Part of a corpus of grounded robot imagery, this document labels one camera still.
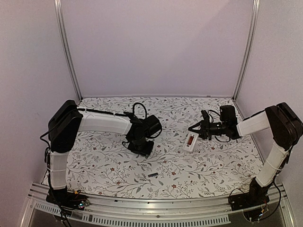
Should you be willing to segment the white remote control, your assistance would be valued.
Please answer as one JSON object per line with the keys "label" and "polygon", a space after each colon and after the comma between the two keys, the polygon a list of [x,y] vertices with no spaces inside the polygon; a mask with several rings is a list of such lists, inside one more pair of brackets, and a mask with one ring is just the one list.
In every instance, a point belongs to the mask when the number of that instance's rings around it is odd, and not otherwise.
{"label": "white remote control", "polygon": [[194,132],[189,132],[183,145],[183,150],[186,152],[193,152],[199,135]]}

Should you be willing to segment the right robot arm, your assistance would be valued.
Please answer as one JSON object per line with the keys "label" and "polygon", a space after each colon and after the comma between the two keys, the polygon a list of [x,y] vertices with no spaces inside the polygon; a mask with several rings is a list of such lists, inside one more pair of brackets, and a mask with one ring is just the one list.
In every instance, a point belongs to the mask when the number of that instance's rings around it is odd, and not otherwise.
{"label": "right robot arm", "polygon": [[187,152],[194,150],[198,138],[211,140],[212,137],[225,135],[230,140],[237,140],[264,131],[271,134],[270,152],[259,173],[251,180],[249,192],[245,195],[246,204],[255,206],[288,163],[293,147],[303,135],[302,120],[286,102],[266,107],[242,121],[238,121],[232,105],[220,106],[219,122],[211,121],[206,110],[202,110],[201,114],[202,120],[188,128],[183,145]]}

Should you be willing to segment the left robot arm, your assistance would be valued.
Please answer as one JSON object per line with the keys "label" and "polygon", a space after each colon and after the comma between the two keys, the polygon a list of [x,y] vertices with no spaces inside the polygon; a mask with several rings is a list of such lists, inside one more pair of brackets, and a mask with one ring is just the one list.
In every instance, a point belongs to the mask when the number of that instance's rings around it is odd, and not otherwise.
{"label": "left robot arm", "polygon": [[66,188],[68,154],[79,132],[111,132],[126,136],[126,148],[132,153],[147,157],[153,149],[153,139],[162,132],[162,125],[155,115],[138,118],[134,111],[113,113],[80,108],[73,100],[66,101],[48,123],[45,162],[49,172],[49,186],[54,189],[52,198],[60,205],[70,202]]}

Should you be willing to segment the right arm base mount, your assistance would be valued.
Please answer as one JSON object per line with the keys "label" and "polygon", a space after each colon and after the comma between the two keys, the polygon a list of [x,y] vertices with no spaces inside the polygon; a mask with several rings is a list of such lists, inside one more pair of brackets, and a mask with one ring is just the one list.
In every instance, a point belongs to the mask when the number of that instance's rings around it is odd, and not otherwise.
{"label": "right arm base mount", "polygon": [[231,191],[228,197],[228,203],[232,211],[242,210],[244,218],[249,222],[260,221],[269,203],[267,194],[261,196],[244,193],[241,189],[236,188]]}

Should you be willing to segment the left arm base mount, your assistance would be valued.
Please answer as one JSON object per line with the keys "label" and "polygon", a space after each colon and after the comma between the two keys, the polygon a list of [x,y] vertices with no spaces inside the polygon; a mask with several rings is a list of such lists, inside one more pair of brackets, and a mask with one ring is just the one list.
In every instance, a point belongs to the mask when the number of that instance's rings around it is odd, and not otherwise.
{"label": "left arm base mount", "polygon": [[88,197],[81,193],[81,190],[69,192],[67,187],[64,189],[55,190],[50,187],[46,201],[56,204],[64,210],[84,210],[90,205]]}

